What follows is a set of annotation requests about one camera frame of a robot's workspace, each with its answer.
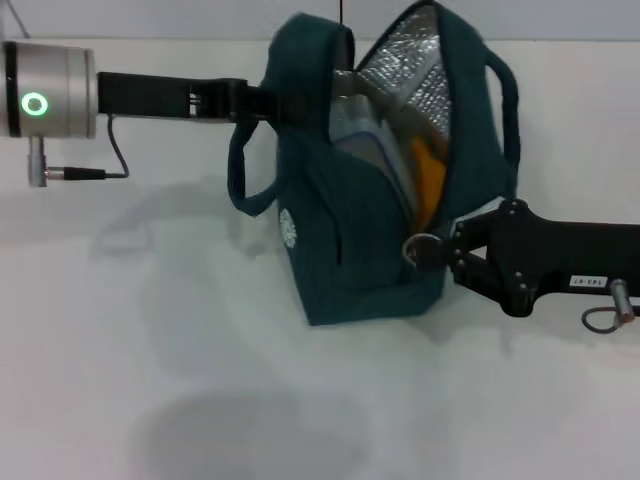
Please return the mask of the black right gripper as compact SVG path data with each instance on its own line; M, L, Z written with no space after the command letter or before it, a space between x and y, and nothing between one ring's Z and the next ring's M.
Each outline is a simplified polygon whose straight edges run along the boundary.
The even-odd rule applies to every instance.
M526 317L552 293L608 295L623 280L640 298L640 225L552 221L522 200L481 207L449 230L454 282ZM487 259L471 251L487 247Z

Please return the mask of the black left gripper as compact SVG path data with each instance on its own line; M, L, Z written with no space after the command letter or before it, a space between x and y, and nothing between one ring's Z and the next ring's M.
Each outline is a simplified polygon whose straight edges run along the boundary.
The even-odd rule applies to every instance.
M327 101L321 90L295 84L292 89L252 86L241 79L185 79L100 72L101 114L179 120L233 122L238 126L268 122L320 128Z

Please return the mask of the yellow banana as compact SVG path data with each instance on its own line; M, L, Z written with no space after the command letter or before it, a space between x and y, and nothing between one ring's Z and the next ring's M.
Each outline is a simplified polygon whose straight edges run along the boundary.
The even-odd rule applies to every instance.
M434 218L439 206L446 165L438 160L432 149L420 137L411 139L411 151L415 160L414 183L417 195L415 231L424 231Z

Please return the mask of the clear lunch box blue lid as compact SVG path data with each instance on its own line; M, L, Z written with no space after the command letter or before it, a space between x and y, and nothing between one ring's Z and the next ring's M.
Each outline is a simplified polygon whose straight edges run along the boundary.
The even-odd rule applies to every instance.
M329 137L337 148L378 168L390 181L406 215L415 215L412 170L389 124L378 118L366 96L340 96L331 103Z

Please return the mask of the dark teal insulated lunch bag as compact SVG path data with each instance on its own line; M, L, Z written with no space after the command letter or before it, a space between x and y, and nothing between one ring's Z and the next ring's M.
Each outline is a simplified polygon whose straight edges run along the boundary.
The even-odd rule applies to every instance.
M518 87L479 33L438 0L417 0L361 60L352 31L299 14L277 32L269 56L326 60L331 95L320 128L276 131L236 125L228 153L228 193L243 213L278 211L280 234L308 322L313 326L416 316L439 300L441 267L410 254L448 235L452 222L512 197L521 156ZM364 95L389 124L412 170L420 137L446 165L429 226L415 231L390 181L334 146L331 103Z

